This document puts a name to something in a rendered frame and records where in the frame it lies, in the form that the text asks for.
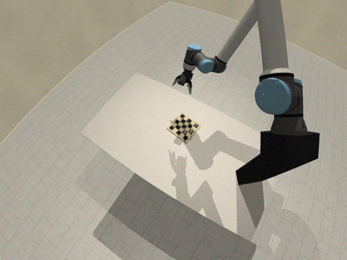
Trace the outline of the black and cream chessboard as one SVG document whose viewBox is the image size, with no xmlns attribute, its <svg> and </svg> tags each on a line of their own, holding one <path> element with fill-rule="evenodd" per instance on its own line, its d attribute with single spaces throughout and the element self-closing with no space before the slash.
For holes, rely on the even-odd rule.
<svg viewBox="0 0 347 260">
<path fill-rule="evenodd" d="M 196 124 L 197 127 L 195 126 Z M 200 126 L 201 125 L 195 120 L 181 112 L 181 114 L 167 127 L 167 129 L 187 143 Z M 185 129 L 187 129 L 186 134 L 184 134 Z M 190 133 L 191 129 L 192 133 Z M 185 136 L 187 136 L 186 139 L 184 138 Z"/>
</svg>

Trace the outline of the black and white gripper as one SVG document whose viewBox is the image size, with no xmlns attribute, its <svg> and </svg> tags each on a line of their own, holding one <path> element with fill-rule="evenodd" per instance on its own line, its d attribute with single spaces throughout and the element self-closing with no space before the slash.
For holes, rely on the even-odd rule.
<svg viewBox="0 0 347 260">
<path fill-rule="evenodd" d="M 184 68 L 183 68 L 183 69 L 184 69 Z M 192 71 L 193 71 L 193 70 L 192 70 L 192 71 L 186 70 L 186 69 L 184 69 L 184 70 L 187 71 L 187 72 L 191 72 L 191 73 L 190 73 L 190 76 L 188 77 L 188 79 L 187 79 L 187 81 L 186 81 L 186 83 L 188 83 L 188 84 L 187 84 L 187 87 L 189 88 L 189 89 L 188 89 L 188 90 L 189 90 L 189 94 L 191 94 L 191 89 L 192 89 L 191 79 L 192 79 L 192 76 L 193 76 L 193 74 L 192 74 Z M 183 73 L 182 73 L 182 74 L 183 74 Z M 173 82 L 172 86 L 174 86 L 174 85 L 178 82 L 178 80 L 180 79 L 180 77 L 182 76 L 182 74 L 176 77 L 176 79 L 175 79 L 175 81 Z"/>
</svg>

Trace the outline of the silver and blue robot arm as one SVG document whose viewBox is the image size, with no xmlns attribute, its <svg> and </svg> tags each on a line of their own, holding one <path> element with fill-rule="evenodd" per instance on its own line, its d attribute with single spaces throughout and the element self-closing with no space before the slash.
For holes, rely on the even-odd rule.
<svg viewBox="0 0 347 260">
<path fill-rule="evenodd" d="M 186 70 L 197 67 L 204 74 L 224 72 L 227 62 L 257 21 L 263 72 L 255 90 L 256 104 L 263 112 L 274 115 L 271 133 L 306 134 L 303 85 L 300 79 L 294 79 L 294 74 L 288 69 L 280 0 L 253 0 L 214 58 L 206 57 L 200 46 L 190 44 L 183 67 Z"/>
</svg>

